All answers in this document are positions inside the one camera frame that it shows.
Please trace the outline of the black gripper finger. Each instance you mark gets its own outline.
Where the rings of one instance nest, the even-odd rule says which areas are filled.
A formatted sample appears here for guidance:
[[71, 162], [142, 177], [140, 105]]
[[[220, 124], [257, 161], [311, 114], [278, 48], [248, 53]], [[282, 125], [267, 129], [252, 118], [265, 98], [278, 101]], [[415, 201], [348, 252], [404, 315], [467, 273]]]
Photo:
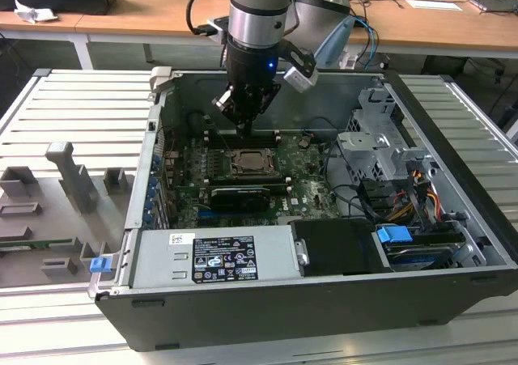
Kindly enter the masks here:
[[281, 84], [272, 82], [265, 86], [248, 85], [245, 89], [244, 134], [250, 135], [253, 122], [263, 114], [278, 94]]
[[251, 134], [253, 122], [253, 92], [249, 85], [237, 83], [231, 92], [231, 117], [238, 134]]

